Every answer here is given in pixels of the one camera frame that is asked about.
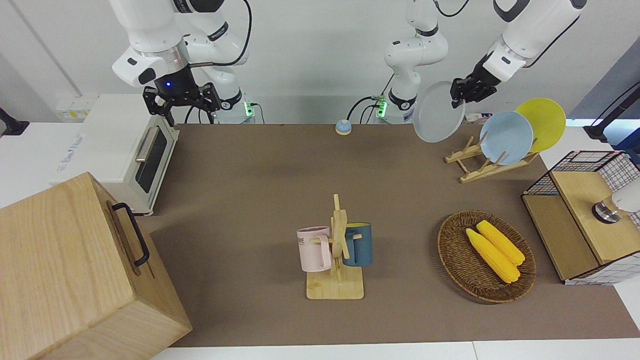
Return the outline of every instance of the plate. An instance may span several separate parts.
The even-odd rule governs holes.
[[[458,130],[465,117],[467,104],[451,106],[450,81],[439,81],[427,88],[418,105],[418,118],[413,129],[425,142],[441,142]]]
[[[536,142],[531,152],[547,150],[555,145],[564,134],[566,115],[562,107],[551,99],[539,97],[523,102],[516,112],[529,121]]]
[[[483,154],[496,163],[504,151],[507,154],[499,165],[510,165],[522,160],[533,143],[533,129],[527,118],[515,111],[502,111],[490,117],[480,131],[480,144]]]
[[[487,220],[516,245],[525,260],[518,266],[520,278],[504,283],[469,242],[465,229]],[[451,215],[438,232],[438,253],[451,279],[474,297],[491,303],[522,298],[536,282],[536,260],[527,241],[503,219],[484,211],[465,210]]]

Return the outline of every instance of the mug handle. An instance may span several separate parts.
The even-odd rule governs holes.
[[[353,261],[358,263],[358,247],[356,246],[356,240],[362,239],[362,234],[353,235]]]
[[[320,249],[322,250],[322,267],[325,268],[331,265],[331,250],[329,249],[329,238],[327,235],[320,234],[317,236],[320,238]]]

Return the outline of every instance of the oven door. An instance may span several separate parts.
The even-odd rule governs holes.
[[[136,155],[135,162],[138,166],[130,183],[131,188],[148,206],[142,212],[152,210],[174,145],[175,140],[167,123],[161,117],[155,117],[149,124]]]

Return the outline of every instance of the yellow plate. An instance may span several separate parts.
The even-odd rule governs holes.
[[[566,115],[562,107],[551,99],[539,97],[525,101],[518,106],[516,112],[527,118],[533,129],[533,137],[537,139],[531,152],[547,150],[564,133]]]

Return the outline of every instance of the black cable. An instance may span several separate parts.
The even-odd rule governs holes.
[[[602,115],[604,115],[607,111],[609,111],[609,109],[611,109],[611,106],[614,106],[616,104],[616,102],[618,102],[618,100],[620,100],[620,98],[622,98],[624,95],[629,93],[631,90],[633,90],[633,88],[635,88],[638,85],[640,85],[640,81],[638,81],[637,83],[633,84],[630,88],[625,90],[625,92],[623,92],[622,94],[620,94],[620,96],[618,96],[615,100],[613,100],[613,102],[610,103],[609,106],[607,106],[607,108],[591,123],[591,126],[593,126],[596,123],[596,121],[600,120],[600,118],[602,118]]]
[[[530,68],[530,67],[533,67],[533,65],[535,65],[535,64],[538,62],[538,60],[540,60],[540,58],[541,58],[541,57],[542,57],[542,56],[547,52],[547,50],[549,50],[549,49],[550,49],[550,48],[551,48],[551,47],[556,43],[556,41],[557,41],[561,36],[563,36],[563,35],[564,35],[564,33],[566,33],[569,29],[571,29],[571,27],[572,27],[572,26],[573,26],[573,25],[578,21],[578,19],[579,19],[579,18],[580,18],[579,16],[578,16],[577,18],[575,18],[575,20],[574,20],[571,24],[569,24],[569,26],[567,26],[567,27],[566,27],[566,29],[564,29],[564,31],[563,31],[563,32],[561,32],[561,33],[560,33],[560,35],[558,35],[558,36],[554,39],[554,41],[552,41],[552,42],[551,42],[551,44],[549,44],[549,46],[547,46],[547,48],[546,48],[546,49],[545,49],[545,50],[540,54],[540,56],[539,56],[539,57],[537,57],[537,58],[536,58],[536,59],[535,59],[531,64],[529,64],[529,65],[525,65],[525,66],[523,66],[522,68],[523,68],[523,69],[528,69],[528,68]]]
[[[387,88],[389,87],[389,84],[391,84],[391,80],[393,80],[394,76],[396,76],[396,73],[391,74],[391,77],[389,78],[389,81],[387,81],[387,84],[385,85],[385,88],[382,89],[382,92],[380,93],[380,96],[384,96],[385,95],[385,91],[387,91]],[[369,112],[369,117],[367,117],[367,122],[365,124],[369,123],[369,120],[371,120],[371,115],[373,114],[373,109],[371,109],[371,111]]]
[[[189,108],[189,111],[187,111],[187,116],[185,116],[185,117],[184,117],[184,123],[185,123],[185,124],[187,123],[187,120],[189,120],[189,115],[191,115],[191,110],[193,110],[193,108],[194,108],[194,107],[195,107],[195,106],[191,106],[191,107]]]
[[[259,107],[259,108],[260,108],[260,116],[262,117],[262,123],[263,123],[263,124],[266,124],[266,123],[264,122],[264,110],[262,109],[262,105],[258,104],[257,102],[254,102],[254,105],[256,105],[257,107]]]
[[[362,110],[362,114],[360,115],[360,123],[362,124],[362,119],[364,119],[364,113],[367,112],[368,108],[371,108],[371,111],[373,111],[373,108],[376,108],[378,105],[369,105],[366,108],[364,108],[364,110]]]
[[[246,52],[246,48],[249,46],[249,39],[251,38],[251,28],[253,25],[253,15],[251,14],[251,5],[249,5],[249,1],[247,0],[243,0],[244,3],[246,4],[246,10],[249,13],[249,26],[248,29],[246,31],[246,40],[244,41],[244,47],[242,48],[242,52],[240,53],[240,55],[237,57],[237,59],[235,59],[232,62],[229,63],[214,63],[212,62],[207,62],[207,63],[201,63],[201,64],[193,64],[193,67],[197,67],[197,66],[231,66],[231,65],[235,65],[237,62],[240,61],[240,59],[244,56],[244,53]]]
[[[434,1],[434,3],[436,4],[436,9],[438,9],[438,11],[442,14],[442,16],[444,16],[444,17],[454,17],[457,14],[461,13],[462,10],[465,9],[465,7],[467,7],[467,4],[469,4],[469,0],[465,1],[465,3],[462,4],[462,7],[460,8],[460,10],[458,10],[457,12],[454,12],[452,14],[448,14],[448,13],[442,12],[442,10],[440,9],[440,4],[438,4],[438,1]]]
[[[360,105],[363,101],[367,101],[367,100],[374,100],[373,96],[367,96],[367,97],[363,97],[362,99],[358,100],[353,107],[351,108],[351,110],[349,110],[349,115],[347,115],[347,120],[349,120],[351,118],[351,114],[353,113],[353,110],[356,109],[356,107],[358,105]]]

